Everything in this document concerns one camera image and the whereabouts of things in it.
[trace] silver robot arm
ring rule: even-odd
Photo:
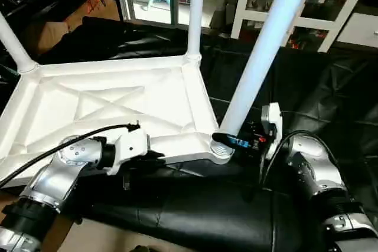
[[[62,143],[76,136],[65,138]],[[4,208],[0,251],[34,252],[61,212],[82,175],[118,173],[120,166],[148,152],[149,137],[142,130],[125,132],[114,145],[106,138],[84,139],[55,153],[25,187],[17,202]]]
[[[274,129],[266,159],[282,138],[278,104],[263,107],[265,132]],[[326,148],[316,139],[295,135],[288,143],[286,163],[296,172],[298,186],[324,226],[330,252],[378,251],[378,233],[361,205],[350,196],[339,169]]]

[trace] black leather surface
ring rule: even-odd
[[[183,54],[184,39],[182,31],[91,19],[40,62]],[[221,121],[252,47],[204,36],[201,48],[201,71]],[[312,130],[329,144],[373,222],[378,217],[376,61],[369,54],[280,50],[243,128],[260,119],[262,105],[279,102],[285,131]],[[85,178],[77,199],[87,217],[201,251],[310,251],[306,246],[321,251],[315,246],[321,242],[317,224],[293,194],[292,176],[278,166],[270,182],[274,192],[260,192],[253,189],[256,165],[245,156],[225,166],[184,163],[133,176],[137,187],[128,192],[119,178]]]

